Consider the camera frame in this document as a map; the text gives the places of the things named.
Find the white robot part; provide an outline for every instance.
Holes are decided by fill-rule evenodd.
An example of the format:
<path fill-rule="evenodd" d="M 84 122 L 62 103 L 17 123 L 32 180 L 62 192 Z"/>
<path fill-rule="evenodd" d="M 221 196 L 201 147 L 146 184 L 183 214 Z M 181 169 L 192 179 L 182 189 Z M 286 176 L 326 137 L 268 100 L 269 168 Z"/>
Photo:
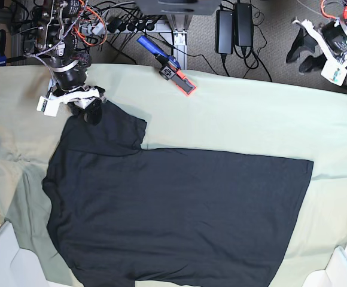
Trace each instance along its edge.
<path fill-rule="evenodd" d="M 313 23 L 311 21 L 304 20 L 300 22 L 298 20 L 295 20 L 293 21 L 293 23 L 299 24 L 306 29 L 308 34 L 314 40 L 316 40 L 318 45 L 321 47 L 321 50 L 324 53 L 325 57 L 327 58 L 325 66 L 321 71 L 321 76 L 335 85 L 342 86 L 347 75 L 347 54 L 343 59 L 335 57 L 322 35 L 314 29 Z"/>
<path fill-rule="evenodd" d="M 49 117 L 56 117 L 61 103 L 74 102 L 79 108 L 86 109 L 95 99 L 101 99 L 97 88 L 90 88 L 87 91 L 75 91 L 59 97 L 50 93 L 48 97 L 39 97 L 36 110 Z"/>

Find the gray carpet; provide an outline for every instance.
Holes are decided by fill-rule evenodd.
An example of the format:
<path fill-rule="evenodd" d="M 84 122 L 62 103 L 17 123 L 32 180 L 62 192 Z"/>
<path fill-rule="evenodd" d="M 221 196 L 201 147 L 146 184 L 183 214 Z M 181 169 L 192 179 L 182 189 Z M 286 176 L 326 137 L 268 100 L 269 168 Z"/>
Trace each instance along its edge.
<path fill-rule="evenodd" d="M 314 10 L 319 11 L 319 1 L 302 1 Z M 315 25 L 318 25 L 319 23 L 327 23 L 328 20 L 309 11 L 300 5 L 296 0 L 252 0 L 252 3 L 261 9 L 261 12 L 263 12 L 265 15 L 265 21 L 260 27 L 268 41 L 268 44 L 266 48 L 262 49 L 260 58 L 270 71 L 274 82 L 347 93 L 340 87 L 325 80 L 319 75 L 319 72 L 301 75 L 298 72 L 299 63 L 308 55 L 307 53 L 302 54 L 302 58 L 298 63 L 291 65 L 287 65 L 285 63 L 285 57 L 299 30 L 297 26 L 291 24 L 292 20 L 295 17 L 300 20 L 309 19 Z M 131 42 L 129 42 L 124 49 L 124 52 L 132 56 L 139 65 L 159 67 L 159 63 L 147 50 L 136 43 L 136 39 L 137 36 L 134 37 Z M 115 42 L 115 46 L 117 45 L 118 47 L 121 42 L 122 36 L 120 36 Z M 255 28 L 255 49 L 257 50 L 263 44 L 264 39 L 259 30 Z M 214 45 L 215 15 L 194 16 L 190 25 L 190 31 L 188 33 L 188 53 L 193 55 L 204 54 L 218 74 L 225 75 L 221 65 L 220 55 L 215 53 Z M 164 45 L 161 46 L 165 50 L 169 51 L 169 49 L 166 49 Z M 98 52 L 95 48 L 93 48 L 91 54 L 95 63 L 109 63 L 112 61 L 116 52 L 106 45 L 101 52 Z M 130 60 L 123 56 L 120 56 L 115 62 L 131 63 Z M 210 73 L 212 72 L 201 57 L 188 57 L 188 69 Z M 239 59 L 236 55 L 228 56 L 227 69 L 232 77 L 238 78 L 242 78 L 247 70 L 243 60 Z M 269 80 L 262 67 L 250 71 L 246 78 L 261 81 Z"/>

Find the light green fabric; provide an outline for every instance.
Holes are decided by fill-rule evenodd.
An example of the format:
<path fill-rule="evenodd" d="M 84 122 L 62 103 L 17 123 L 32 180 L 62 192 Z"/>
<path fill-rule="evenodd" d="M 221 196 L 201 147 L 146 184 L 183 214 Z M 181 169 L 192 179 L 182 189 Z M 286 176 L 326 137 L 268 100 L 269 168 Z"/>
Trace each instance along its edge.
<path fill-rule="evenodd" d="M 347 242 L 347 95 L 186 74 L 198 86 L 190 97 L 142 66 L 93 65 L 87 83 L 105 88 L 109 100 L 148 122 L 144 148 L 178 146 L 314 161 L 287 254 L 271 283 L 301 287 L 309 273 L 326 267 L 337 245 Z M 69 116 L 66 107 L 57 118 L 36 112 L 48 78 L 43 67 L 0 68 L 0 217 L 13 223 L 20 246 L 39 256 L 48 280 L 76 285 L 45 227 L 50 201 L 41 180 Z"/>

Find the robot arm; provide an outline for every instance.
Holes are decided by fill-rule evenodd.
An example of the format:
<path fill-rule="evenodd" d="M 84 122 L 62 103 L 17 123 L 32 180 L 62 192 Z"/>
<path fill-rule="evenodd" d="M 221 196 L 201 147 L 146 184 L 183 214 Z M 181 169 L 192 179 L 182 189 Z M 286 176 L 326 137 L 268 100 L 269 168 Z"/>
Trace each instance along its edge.
<path fill-rule="evenodd" d="M 92 60 L 88 53 L 77 51 L 78 39 L 71 33 L 87 3 L 88 0 L 45 0 L 35 42 L 39 52 L 25 56 L 50 56 L 51 83 L 46 96 L 40 97 L 37 110 L 55 117 L 59 104 L 64 103 L 73 114 L 84 113 L 86 121 L 97 124 L 101 120 L 101 104 L 106 101 L 105 90 L 85 85 Z"/>

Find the power adapter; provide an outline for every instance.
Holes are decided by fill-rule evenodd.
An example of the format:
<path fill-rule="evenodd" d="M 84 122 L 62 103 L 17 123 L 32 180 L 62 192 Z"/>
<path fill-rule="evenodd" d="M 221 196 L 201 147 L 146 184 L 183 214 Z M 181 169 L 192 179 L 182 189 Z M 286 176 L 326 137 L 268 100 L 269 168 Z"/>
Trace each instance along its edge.
<path fill-rule="evenodd" d="M 235 4 L 235 45 L 253 47 L 252 5 Z"/>
<path fill-rule="evenodd" d="M 216 12 L 215 52 L 233 53 L 233 12 L 218 10 Z"/>

